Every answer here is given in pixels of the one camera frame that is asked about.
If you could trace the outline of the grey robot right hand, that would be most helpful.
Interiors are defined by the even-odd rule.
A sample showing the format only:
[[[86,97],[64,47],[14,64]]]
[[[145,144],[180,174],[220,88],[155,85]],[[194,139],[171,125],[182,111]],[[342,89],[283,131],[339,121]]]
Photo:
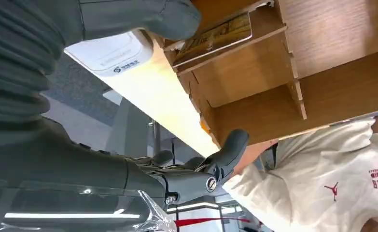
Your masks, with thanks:
[[[133,29],[187,39],[200,21],[189,0],[0,0],[0,230],[147,230],[167,198],[190,201],[233,176],[243,130],[198,167],[166,169],[75,143],[43,116],[47,76],[66,47]]]

